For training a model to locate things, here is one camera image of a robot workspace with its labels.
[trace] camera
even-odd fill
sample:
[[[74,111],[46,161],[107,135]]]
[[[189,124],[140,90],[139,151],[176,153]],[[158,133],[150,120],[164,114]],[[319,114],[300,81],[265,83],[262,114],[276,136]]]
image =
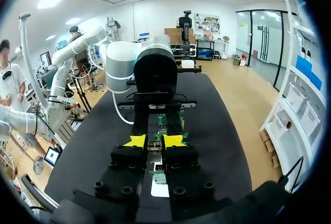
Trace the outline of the camera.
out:
[[[191,10],[184,11],[184,14],[185,16],[180,17],[179,19],[179,26],[184,28],[185,24],[188,24],[189,27],[192,27],[192,19],[188,17],[190,14],[192,14]]]

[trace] door handle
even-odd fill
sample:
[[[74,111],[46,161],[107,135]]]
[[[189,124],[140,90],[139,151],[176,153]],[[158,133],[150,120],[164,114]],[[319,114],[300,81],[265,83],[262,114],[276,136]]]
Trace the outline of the door handle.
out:
[[[261,52],[260,52],[260,59],[261,56],[263,55],[263,35],[264,35],[264,26],[262,26],[262,41],[261,41]]]
[[[268,51],[269,51],[269,36],[270,36],[270,32],[269,32],[269,27],[267,27],[267,38],[268,38],[268,42],[267,42],[267,44],[266,44],[266,46],[267,46],[267,51],[266,51],[266,53],[265,53],[265,61],[267,61],[268,60]]]
[[[265,50],[266,50],[266,45],[267,45],[267,27],[264,27],[264,44],[263,44],[263,57],[262,60],[265,61]]]

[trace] white storage box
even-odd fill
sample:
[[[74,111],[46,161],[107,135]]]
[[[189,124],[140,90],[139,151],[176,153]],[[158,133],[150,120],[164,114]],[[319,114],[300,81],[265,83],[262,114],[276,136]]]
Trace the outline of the white storage box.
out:
[[[313,107],[313,103],[307,101],[307,106],[300,120],[301,126],[304,129],[307,137],[309,137],[314,130],[320,126],[321,119],[317,114],[317,110]]]
[[[228,55],[225,52],[222,52],[222,59],[228,59]]]
[[[270,131],[276,139],[279,139],[292,126],[290,117],[285,111],[280,111],[275,115],[270,125]]]
[[[287,103],[294,111],[294,113],[299,112],[299,109],[303,105],[304,102],[307,101],[307,95],[303,88],[300,85],[291,82],[289,94],[287,96]]]

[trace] black table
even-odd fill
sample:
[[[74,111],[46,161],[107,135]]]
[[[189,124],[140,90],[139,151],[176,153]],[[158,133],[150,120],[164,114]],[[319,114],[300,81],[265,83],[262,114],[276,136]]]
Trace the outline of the black table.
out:
[[[116,95],[117,102],[127,94]],[[184,113],[188,143],[199,151],[199,164],[216,188],[216,199],[230,197],[233,201],[252,191],[247,160],[229,113],[218,92],[204,74],[178,75],[177,93],[198,104]],[[121,110],[123,116],[133,120],[132,110]],[[157,131],[157,116],[149,118],[149,133]],[[45,192],[56,202],[70,198],[74,189],[94,194],[94,183],[100,179],[111,161],[110,153],[117,144],[129,141],[131,126],[117,116],[112,95],[107,92],[91,110],[73,135],[57,161]],[[171,221],[168,198],[151,196],[152,179],[146,169],[137,221]]]

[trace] cardboard box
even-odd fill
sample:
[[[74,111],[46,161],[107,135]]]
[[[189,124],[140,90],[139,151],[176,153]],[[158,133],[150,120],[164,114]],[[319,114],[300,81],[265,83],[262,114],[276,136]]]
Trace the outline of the cardboard box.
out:
[[[168,35],[177,34],[178,35],[178,33],[179,33],[179,35],[182,35],[181,28],[165,28],[164,29],[164,34],[168,34]],[[189,35],[193,34],[193,29],[189,28],[188,34]]]
[[[264,142],[265,146],[267,147],[268,152],[272,153],[275,151],[274,145],[270,140]]]
[[[277,169],[280,167],[279,159],[278,159],[277,155],[272,156],[272,163],[273,163],[274,169]]]
[[[260,136],[261,136],[261,139],[262,139],[263,142],[266,142],[266,141],[270,140],[270,137],[269,137],[266,130],[260,131]]]
[[[168,34],[170,37],[170,44],[183,44],[181,34]],[[190,44],[195,44],[195,35],[189,35]]]

